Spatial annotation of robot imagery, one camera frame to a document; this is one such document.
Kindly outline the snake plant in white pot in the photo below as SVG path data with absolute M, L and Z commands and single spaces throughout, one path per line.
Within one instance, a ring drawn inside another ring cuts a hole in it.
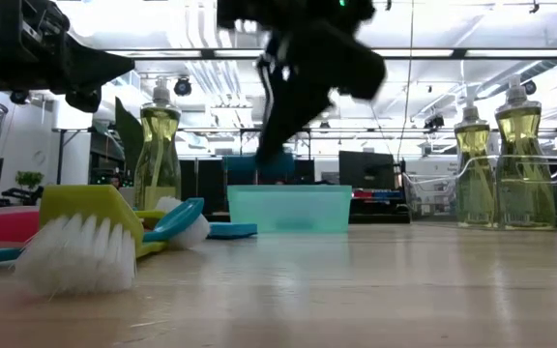
M 118 97 L 115 98 L 115 128 L 123 143 L 126 166 L 132 174 L 132 205 L 142 210 L 143 203 L 137 197 L 140 186 L 136 182 L 136 167 L 143 147 L 143 129 Z

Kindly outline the black partition panels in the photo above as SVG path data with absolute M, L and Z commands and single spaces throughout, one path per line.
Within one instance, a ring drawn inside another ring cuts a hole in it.
M 221 159 L 181 159 L 181 199 L 201 197 L 205 200 L 204 215 L 228 212 L 227 188 L 235 185 L 312 184 L 314 161 L 294 159 L 293 170 L 258 172 L 255 166 L 247 166 L 246 158 L 226 157 Z

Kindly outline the black computer monitor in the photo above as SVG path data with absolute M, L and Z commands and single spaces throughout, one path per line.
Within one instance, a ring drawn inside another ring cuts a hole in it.
M 340 151 L 339 183 L 353 189 L 395 189 L 394 158 L 389 154 Z

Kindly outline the red dish brush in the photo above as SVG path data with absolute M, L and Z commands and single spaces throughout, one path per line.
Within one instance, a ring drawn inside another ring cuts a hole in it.
M 22 245 L 38 230 L 38 207 L 12 206 L 0 208 L 0 246 Z

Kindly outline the white box on pole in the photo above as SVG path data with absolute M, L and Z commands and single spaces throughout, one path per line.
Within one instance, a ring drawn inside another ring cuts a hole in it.
M 92 126 L 93 114 L 80 111 L 70 106 L 64 96 L 57 96 L 53 111 L 55 128 L 64 130 L 88 129 Z

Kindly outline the light blue sponge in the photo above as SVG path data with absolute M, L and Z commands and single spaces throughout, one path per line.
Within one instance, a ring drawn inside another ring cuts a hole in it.
M 257 225 L 254 223 L 211 222 L 210 240 L 237 240 L 245 239 L 257 234 Z

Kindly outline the yellow-green dish soap bottle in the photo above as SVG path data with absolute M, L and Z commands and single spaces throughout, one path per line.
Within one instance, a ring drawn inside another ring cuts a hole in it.
M 454 126 L 458 155 L 455 181 L 457 222 L 463 227 L 497 226 L 493 172 L 487 157 L 490 126 L 480 118 L 473 91 L 468 91 L 462 120 Z
M 495 111 L 501 137 L 496 164 L 499 214 L 507 230 L 555 227 L 551 172 L 538 138 L 541 115 L 542 105 L 528 99 L 520 76 L 511 76 L 506 101 Z
M 163 197 L 181 197 L 181 167 L 174 144 L 181 111 L 172 102 L 168 79 L 159 77 L 151 102 L 140 109 L 143 143 L 134 172 L 134 205 L 153 210 Z

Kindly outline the yellow-green dish brush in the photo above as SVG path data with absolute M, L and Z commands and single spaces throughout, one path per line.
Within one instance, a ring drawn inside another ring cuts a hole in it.
M 39 231 L 15 260 L 14 275 L 45 296 L 128 290 L 136 259 L 165 249 L 144 236 L 141 219 L 115 187 L 50 186 Z
M 175 197 L 165 196 L 159 199 L 157 205 L 153 209 L 135 211 L 135 214 L 140 219 L 145 229 L 153 229 L 161 218 L 181 204 L 181 200 Z

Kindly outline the small green background plant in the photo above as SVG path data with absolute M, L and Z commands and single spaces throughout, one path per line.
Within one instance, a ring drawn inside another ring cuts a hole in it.
M 17 171 L 15 182 L 22 188 L 29 191 L 35 190 L 42 182 L 44 174 L 38 171 Z

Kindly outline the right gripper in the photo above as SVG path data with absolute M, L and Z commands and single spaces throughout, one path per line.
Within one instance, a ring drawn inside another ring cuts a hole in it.
M 331 90 L 376 96 L 385 61 L 356 39 L 374 14 L 372 0 L 218 0 L 219 27 L 251 21 L 270 33 L 257 66 L 266 93 L 257 162 L 270 162 L 327 109 Z

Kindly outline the teal translucent plastic bin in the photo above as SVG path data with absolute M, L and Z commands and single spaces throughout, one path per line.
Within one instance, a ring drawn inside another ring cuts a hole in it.
M 352 188 L 337 185 L 233 185 L 227 188 L 230 220 L 260 234 L 345 234 Z

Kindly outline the blue dish brush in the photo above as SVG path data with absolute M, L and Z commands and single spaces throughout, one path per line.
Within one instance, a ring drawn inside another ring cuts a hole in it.
M 153 242 L 168 242 L 182 234 L 202 217 L 204 203 L 203 198 L 189 198 L 166 213 L 152 231 L 143 234 L 143 245 L 148 247 Z M 0 262 L 15 260 L 22 251 L 22 247 L 0 248 Z

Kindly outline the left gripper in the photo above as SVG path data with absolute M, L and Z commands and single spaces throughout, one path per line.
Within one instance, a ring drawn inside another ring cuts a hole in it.
M 48 90 L 83 112 L 95 112 L 107 82 L 134 60 L 80 44 L 51 0 L 0 0 L 0 91 Z

